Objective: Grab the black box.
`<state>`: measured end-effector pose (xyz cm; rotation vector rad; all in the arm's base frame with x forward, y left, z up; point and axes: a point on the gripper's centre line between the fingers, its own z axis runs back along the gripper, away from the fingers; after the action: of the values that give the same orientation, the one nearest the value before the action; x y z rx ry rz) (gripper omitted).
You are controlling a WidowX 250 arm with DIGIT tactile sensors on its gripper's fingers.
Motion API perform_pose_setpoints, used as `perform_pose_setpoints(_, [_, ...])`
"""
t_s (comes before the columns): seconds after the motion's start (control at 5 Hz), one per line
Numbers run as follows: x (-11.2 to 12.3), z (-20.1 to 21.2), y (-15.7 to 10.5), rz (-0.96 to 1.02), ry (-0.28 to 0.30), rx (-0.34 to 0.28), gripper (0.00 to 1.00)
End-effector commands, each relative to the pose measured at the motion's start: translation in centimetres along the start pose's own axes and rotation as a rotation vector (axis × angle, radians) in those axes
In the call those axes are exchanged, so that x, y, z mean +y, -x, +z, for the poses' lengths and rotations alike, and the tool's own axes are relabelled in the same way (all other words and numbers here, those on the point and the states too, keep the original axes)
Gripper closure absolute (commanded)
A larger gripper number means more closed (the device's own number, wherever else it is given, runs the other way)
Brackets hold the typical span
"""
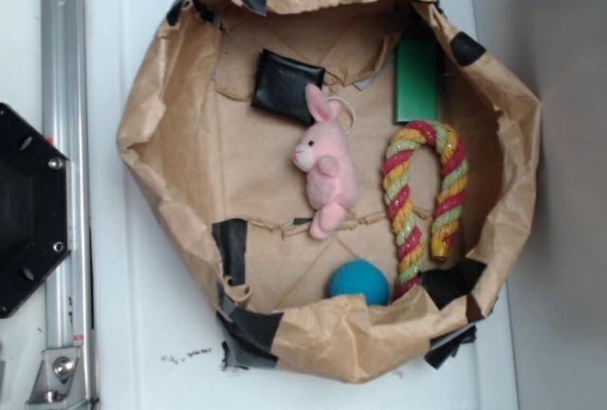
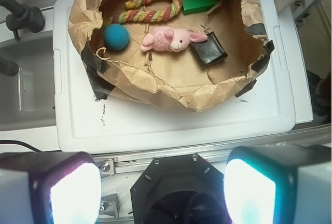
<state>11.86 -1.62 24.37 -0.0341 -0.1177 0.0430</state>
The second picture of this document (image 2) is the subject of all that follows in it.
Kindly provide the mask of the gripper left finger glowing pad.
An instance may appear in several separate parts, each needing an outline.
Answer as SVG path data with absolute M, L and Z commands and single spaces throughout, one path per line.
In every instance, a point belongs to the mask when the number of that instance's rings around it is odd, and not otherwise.
M 86 152 L 1 154 L 1 223 L 96 223 L 101 194 Z

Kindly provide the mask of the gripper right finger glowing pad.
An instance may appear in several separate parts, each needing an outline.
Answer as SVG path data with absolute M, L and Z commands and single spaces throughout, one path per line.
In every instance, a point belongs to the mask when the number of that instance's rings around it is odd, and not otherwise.
M 224 196 L 233 223 L 331 223 L 331 148 L 238 146 Z

